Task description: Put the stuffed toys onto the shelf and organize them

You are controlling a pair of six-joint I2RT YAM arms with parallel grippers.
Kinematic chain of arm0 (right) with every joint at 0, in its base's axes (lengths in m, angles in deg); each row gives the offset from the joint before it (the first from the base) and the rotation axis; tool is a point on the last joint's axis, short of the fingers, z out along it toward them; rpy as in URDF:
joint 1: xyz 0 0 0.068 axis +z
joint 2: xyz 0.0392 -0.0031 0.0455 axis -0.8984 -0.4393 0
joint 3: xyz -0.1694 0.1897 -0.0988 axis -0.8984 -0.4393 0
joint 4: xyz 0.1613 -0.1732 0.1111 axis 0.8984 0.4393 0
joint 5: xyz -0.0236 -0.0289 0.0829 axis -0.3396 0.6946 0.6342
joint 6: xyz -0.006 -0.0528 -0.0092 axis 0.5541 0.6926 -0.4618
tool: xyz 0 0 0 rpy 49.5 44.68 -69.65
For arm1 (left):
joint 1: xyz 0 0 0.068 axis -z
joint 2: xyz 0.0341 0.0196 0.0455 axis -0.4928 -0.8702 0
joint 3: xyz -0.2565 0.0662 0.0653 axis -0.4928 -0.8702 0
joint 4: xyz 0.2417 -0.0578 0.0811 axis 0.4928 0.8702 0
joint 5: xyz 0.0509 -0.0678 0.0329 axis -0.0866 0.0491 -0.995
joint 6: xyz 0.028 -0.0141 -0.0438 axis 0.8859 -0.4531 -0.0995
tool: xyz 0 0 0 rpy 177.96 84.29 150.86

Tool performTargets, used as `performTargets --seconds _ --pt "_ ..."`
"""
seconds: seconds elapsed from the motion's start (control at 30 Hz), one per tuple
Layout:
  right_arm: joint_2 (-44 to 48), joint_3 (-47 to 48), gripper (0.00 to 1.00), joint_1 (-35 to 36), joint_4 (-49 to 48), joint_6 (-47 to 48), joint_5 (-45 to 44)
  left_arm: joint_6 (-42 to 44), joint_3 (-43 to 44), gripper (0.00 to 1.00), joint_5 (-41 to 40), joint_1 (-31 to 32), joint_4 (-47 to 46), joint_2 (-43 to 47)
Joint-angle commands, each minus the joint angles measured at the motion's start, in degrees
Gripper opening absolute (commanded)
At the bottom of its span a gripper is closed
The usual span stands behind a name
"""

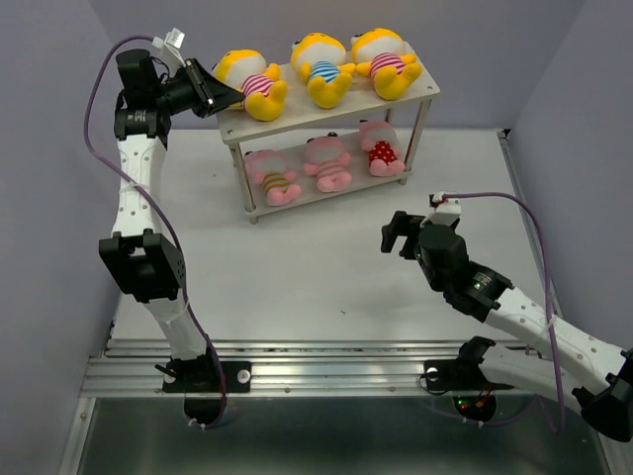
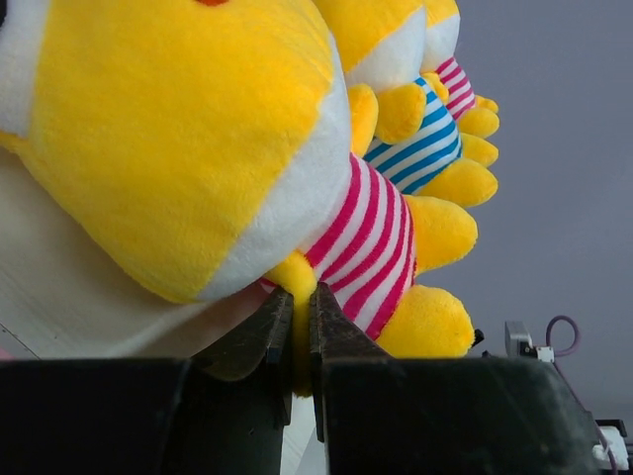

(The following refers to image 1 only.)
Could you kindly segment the yellow plush pink-striped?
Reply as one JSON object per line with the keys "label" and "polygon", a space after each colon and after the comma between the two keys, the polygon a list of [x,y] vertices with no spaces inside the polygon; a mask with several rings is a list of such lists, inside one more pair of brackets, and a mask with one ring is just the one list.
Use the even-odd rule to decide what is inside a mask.
{"label": "yellow plush pink-striped", "polygon": [[407,53],[405,40],[392,30],[375,28],[350,39],[351,57],[358,74],[371,79],[384,100],[402,97],[423,68],[414,53]]}
{"label": "yellow plush pink-striped", "polygon": [[244,96],[233,108],[243,109],[260,122],[276,120],[285,109],[288,84],[280,66],[268,63],[254,49],[228,51],[212,68],[212,75]]}

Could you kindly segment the pink plush orange-striped shirt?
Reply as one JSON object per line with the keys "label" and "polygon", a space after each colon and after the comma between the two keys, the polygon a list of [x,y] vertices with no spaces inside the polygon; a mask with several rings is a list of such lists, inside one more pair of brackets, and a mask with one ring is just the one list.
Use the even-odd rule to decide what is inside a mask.
{"label": "pink plush orange-striped shirt", "polygon": [[261,187],[267,205],[281,207],[301,196],[302,188],[296,183],[297,173],[280,152],[272,149],[248,151],[243,159],[249,180]]}

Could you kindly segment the pink plush red polka-dot dress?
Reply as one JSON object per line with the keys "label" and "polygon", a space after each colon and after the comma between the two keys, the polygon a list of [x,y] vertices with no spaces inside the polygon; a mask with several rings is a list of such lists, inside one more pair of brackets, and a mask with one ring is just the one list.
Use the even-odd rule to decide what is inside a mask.
{"label": "pink plush red polka-dot dress", "polygon": [[395,129],[386,121],[361,120],[360,146],[368,154],[369,171],[376,177],[391,177],[405,171],[403,147]]}

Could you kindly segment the pink plush pink-striped shirt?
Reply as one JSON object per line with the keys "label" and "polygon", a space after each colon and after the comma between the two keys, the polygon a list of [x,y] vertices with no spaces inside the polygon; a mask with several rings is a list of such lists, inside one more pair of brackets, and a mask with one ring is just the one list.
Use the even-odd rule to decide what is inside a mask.
{"label": "pink plush pink-striped shirt", "polygon": [[352,183],[348,170],[351,155],[340,136],[330,132],[307,141],[303,169],[316,179],[316,187],[322,193],[339,192]]}

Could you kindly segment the yellow plush blue-striped shirt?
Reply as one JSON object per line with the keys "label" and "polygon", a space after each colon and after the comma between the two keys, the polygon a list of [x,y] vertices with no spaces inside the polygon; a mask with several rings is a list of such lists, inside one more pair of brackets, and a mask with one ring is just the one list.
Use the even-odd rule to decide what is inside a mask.
{"label": "yellow plush blue-striped shirt", "polygon": [[306,84],[313,102],[332,109],[343,99],[353,81],[356,65],[347,59],[345,46],[319,32],[292,44],[291,66]]}

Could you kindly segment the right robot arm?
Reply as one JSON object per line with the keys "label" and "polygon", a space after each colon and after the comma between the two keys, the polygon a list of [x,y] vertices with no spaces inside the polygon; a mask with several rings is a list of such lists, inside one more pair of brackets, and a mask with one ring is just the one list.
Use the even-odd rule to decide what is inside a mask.
{"label": "right robot arm", "polygon": [[455,362],[458,380],[467,386],[488,380],[562,399],[602,435],[631,441],[631,351],[548,317],[507,277],[471,260],[456,232],[458,222],[440,211],[427,217],[397,211],[381,229],[381,251],[391,252],[396,239],[405,238],[400,256],[419,264],[431,290],[447,305],[543,356],[536,361],[475,337]]}

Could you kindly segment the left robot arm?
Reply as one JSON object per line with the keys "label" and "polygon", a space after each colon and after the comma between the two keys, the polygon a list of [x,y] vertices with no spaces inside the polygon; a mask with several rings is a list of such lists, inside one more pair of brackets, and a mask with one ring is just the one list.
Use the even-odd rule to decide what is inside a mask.
{"label": "left robot arm", "polygon": [[222,365],[192,315],[187,269],[178,238],[158,206],[171,119],[191,111],[207,118],[243,100],[195,59],[186,59],[162,80],[145,49],[116,57],[123,89],[115,108],[114,134],[121,177],[117,218],[99,255],[120,290],[154,316],[170,345],[160,367],[163,389],[175,393],[226,392]]}

